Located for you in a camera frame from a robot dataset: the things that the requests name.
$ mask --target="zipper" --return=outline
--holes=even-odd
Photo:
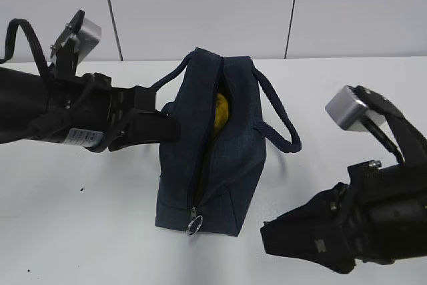
[[[187,229],[187,235],[192,236],[195,233],[198,232],[198,230],[201,227],[201,224],[203,223],[203,217],[201,215],[197,215],[196,208],[199,205],[201,199],[203,198],[203,195],[205,194],[206,188],[207,188],[207,179],[208,179],[208,173],[210,169],[210,162],[211,162],[211,155],[214,150],[214,146],[218,138],[221,136],[223,132],[222,130],[216,135],[214,139],[211,139],[211,135],[214,129],[214,121],[216,116],[216,101],[217,101],[217,94],[219,92],[220,84],[224,85],[224,95],[226,99],[229,102],[229,108],[230,108],[230,116],[231,117],[231,106],[232,106],[232,99],[231,99],[231,91],[224,79],[224,59],[222,58],[220,63],[220,69],[221,71],[218,73],[218,78],[216,79],[216,85],[215,90],[213,91],[213,103],[211,106],[211,115],[209,119],[209,126],[207,131],[205,132],[205,136],[203,138],[203,143],[201,146],[201,150],[204,150],[203,153],[199,153],[199,160],[197,161],[197,165],[195,167],[195,172],[193,175],[193,180],[191,181],[189,185],[189,192],[188,192],[188,202],[189,202],[189,210],[191,212],[191,221],[188,225]],[[194,229],[194,224],[196,220],[199,220],[199,224],[197,225],[197,228],[194,232],[191,232],[191,229]]]

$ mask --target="white tabletop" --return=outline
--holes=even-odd
[[[113,85],[149,86],[176,61],[89,62],[78,74],[112,76]],[[342,131],[324,106],[343,85],[384,94],[427,135],[427,57],[259,60],[302,137],[303,150],[268,158],[238,238],[188,238],[154,226],[157,145],[91,154],[75,146],[19,141],[0,146],[0,284],[421,284],[427,259],[392,266],[358,262],[348,276],[264,253],[260,227],[337,182],[346,168],[394,159],[367,133]],[[7,67],[35,72],[31,63]],[[157,106],[174,98],[175,80]],[[262,96],[265,120],[286,133]]]

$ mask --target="yellow cloth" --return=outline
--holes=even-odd
[[[226,125],[230,117],[230,105],[221,93],[216,94],[215,122],[213,123],[213,136],[215,137]]]

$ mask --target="black cable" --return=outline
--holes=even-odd
[[[400,165],[404,164],[404,158],[399,152],[398,146],[393,143],[390,138],[369,118],[361,119],[362,125],[395,157]]]
[[[43,139],[44,137],[48,137],[53,133],[70,126],[71,114],[76,109],[81,107],[81,105],[83,105],[95,86],[95,76],[93,74],[87,73],[83,76],[83,78],[88,79],[87,84],[81,95],[77,98],[69,110],[60,107],[39,115],[29,122],[29,127],[26,130],[3,137],[0,136],[0,145],[21,139],[28,139],[32,136],[35,136],[36,139]]]
[[[79,108],[85,100],[89,97],[93,87],[95,86],[95,76],[91,73],[86,73],[83,75],[83,78],[88,78],[85,89],[82,91],[81,95],[77,98],[75,103],[71,105],[70,112],[75,111]]]
[[[21,27],[29,44],[31,53],[33,54],[34,62],[39,70],[40,77],[42,78],[47,90],[52,92],[53,80],[50,76],[49,68],[47,66],[45,54],[41,48],[39,39],[37,38],[34,29],[30,23],[25,19],[12,19],[7,26],[6,40],[5,40],[5,57],[0,59],[0,64],[9,61],[15,52],[15,42],[18,27]]]

